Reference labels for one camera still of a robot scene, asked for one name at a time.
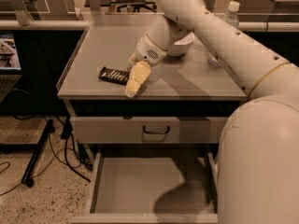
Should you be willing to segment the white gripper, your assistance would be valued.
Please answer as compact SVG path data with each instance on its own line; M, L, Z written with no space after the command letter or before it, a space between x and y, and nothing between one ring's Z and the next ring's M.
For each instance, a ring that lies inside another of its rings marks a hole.
M138 41L135 53L129 58L127 70L130 71L125 87L125 95L133 98L150 75L150 65L157 65L166 56L167 51L152 42L147 34Z

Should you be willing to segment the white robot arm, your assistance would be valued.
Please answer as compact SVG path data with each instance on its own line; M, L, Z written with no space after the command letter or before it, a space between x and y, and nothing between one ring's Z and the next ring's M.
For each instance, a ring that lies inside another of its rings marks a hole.
M299 224L299 68L210 13L203 0L160 0L138 41L125 93L133 97L174 43L194 33L244 103L217 155L219 224Z

